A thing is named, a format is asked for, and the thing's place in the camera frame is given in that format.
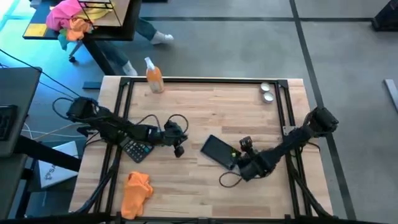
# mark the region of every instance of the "person's leg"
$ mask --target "person's leg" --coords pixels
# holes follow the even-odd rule
[[[157,31],[152,24],[141,18],[137,21],[136,31],[152,44],[169,44],[174,40],[172,35]]]
[[[109,41],[97,41],[97,44],[105,57],[116,65],[122,67],[126,75],[137,76],[137,71],[132,67],[126,54],[118,50],[115,45]]]

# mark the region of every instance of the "silver lid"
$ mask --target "silver lid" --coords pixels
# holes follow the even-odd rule
[[[274,95],[270,92],[267,92],[261,96],[261,99],[265,103],[272,103],[274,101]]]
[[[268,92],[270,89],[271,89],[271,88],[270,88],[270,86],[269,86],[268,83],[266,83],[266,82],[261,83],[261,85],[260,85],[260,92],[261,92],[261,93],[266,93],[266,92]]]

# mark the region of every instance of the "yellow paper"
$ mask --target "yellow paper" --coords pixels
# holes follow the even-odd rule
[[[24,37],[44,37],[47,26],[45,24],[29,24]]]

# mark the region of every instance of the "orange spray bottle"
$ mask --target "orange spray bottle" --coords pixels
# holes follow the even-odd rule
[[[156,67],[149,57],[145,58],[147,63],[147,81],[153,93],[162,93],[164,91],[164,83],[162,72]]]

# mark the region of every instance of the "orange cloth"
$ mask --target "orange cloth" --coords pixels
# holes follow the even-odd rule
[[[122,217],[133,219],[136,215],[142,215],[144,212],[142,205],[153,193],[154,189],[149,185],[149,175],[131,172],[124,184]]]
[[[67,30],[67,40],[69,41],[81,40],[85,36],[84,33],[91,30],[90,23],[84,19],[70,19],[69,24],[70,29]]]

